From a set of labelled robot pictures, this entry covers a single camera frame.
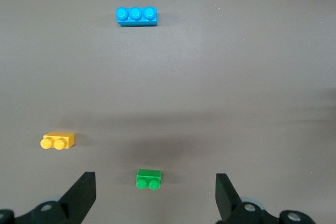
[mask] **screw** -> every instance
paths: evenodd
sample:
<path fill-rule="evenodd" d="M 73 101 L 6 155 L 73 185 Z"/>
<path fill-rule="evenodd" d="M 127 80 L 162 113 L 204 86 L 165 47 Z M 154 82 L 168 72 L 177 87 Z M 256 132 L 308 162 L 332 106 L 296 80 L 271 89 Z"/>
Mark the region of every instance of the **screw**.
<path fill-rule="evenodd" d="M 44 211 L 48 211 L 51 209 L 51 205 L 44 205 L 41 207 L 41 211 L 44 212 Z"/>
<path fill-rule="evenodd" d="M 246 204 L 245 205 L 245 210 L 247 210 L 249 212 L 254 212 L 256 210 L 256 208 L 252 204 Z"/>
<path fill-rule="evenodd" d="M 289 214 L 287 214 L 287 217 L 292 221 L 300 221 L 301 220 L 300 216 L 298 216 L 294 212 L 290 212 Z"/>

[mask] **green stud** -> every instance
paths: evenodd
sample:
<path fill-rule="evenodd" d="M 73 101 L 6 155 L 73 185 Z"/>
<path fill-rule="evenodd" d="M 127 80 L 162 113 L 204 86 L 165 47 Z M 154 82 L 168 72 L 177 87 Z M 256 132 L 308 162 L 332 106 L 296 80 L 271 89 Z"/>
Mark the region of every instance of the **green stud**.
<path fill-rule="evenodd" d="M 149 182 L 149 188 L 152 190 L 157 190 L 160 187 L 159 182 L 157 182 L 156 180 L 152 180 Z"/>
<path fill-rule="evenodd" d="M 138 189 L 145 189 L 147 187 L 147 182 L 144 179 L 139 179 L 136 184 Z"/>

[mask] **lego brick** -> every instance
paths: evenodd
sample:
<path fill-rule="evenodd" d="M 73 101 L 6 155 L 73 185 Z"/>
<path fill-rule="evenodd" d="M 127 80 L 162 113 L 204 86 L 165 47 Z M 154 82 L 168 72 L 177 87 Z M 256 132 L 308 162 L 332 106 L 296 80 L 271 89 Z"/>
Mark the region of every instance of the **lego brick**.
<path fill-rule="evenodd" d="M 116 10 L 117 22 L 121 26 L 157 26 L 157 12 L 155 7 L 125 8 Z"/>
<path fill-rule="evenodd" d="M 138 189 L 149 187 L 151 190 L 157 190 L 161 183 L 160 170 L 139 169 L 137 174 L 136 186 Z"/>
<path fill-rule="evenodd" d="M 68 149 L 75 144 L 75 134 L 71 132 L 49 132 L 43 136 L 40 144 L 43 149 Z"/>

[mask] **yellow stud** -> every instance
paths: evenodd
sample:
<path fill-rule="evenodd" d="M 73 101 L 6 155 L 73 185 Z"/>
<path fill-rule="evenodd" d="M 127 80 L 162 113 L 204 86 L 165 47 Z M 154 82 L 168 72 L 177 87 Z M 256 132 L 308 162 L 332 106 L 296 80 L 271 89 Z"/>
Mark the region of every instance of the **yellow stud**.
<path fill-rule="evenodd" d="M 60 139 L 54 141 L 54 147 L 55 147 L 55 149 L 57 149 L 59 151 L 64 149 L 65 144 L 66 144 L 66 140 L 62 137 Z"/>
<path fill-rule="evenodd" d="M 54 143 L 53 138 L 52 137 L 47 137 L 45 139 L 42 139 L 40 144 L 41 144 L 41 147 L 43 149 L 50 149 L 52 147 L 53 143 Z"/>

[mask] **blue stud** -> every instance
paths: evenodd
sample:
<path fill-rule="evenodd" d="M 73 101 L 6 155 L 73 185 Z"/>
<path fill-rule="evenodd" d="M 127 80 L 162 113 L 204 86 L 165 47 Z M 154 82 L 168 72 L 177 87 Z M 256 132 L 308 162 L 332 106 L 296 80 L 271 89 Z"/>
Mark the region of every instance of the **blue stud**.
<path fill-rule="evenodd" d="M 141 13 L 141 10 L 140 8 L 138 7 L 133 7 L 131 9 L 131 18 L 133 18 L 134 20 L 138 21 L 140 20 L 141 16 L 142 16 L 142 13 Z"/>
<path fill-rule="evenodd" d="M 155 11 L 153 7 L 147 7 L 145 9 L 144 15 L 146 17 L 146 19 L 148 20 L 152 20 L 155 17 Z"/>
<path fill-rule="evenodd" d="M 117 19 L 126 20 L 127 18 L 128 18 L 128 12 L 127 12 L 126 8 L 119 7 L 117 9 Z"/>

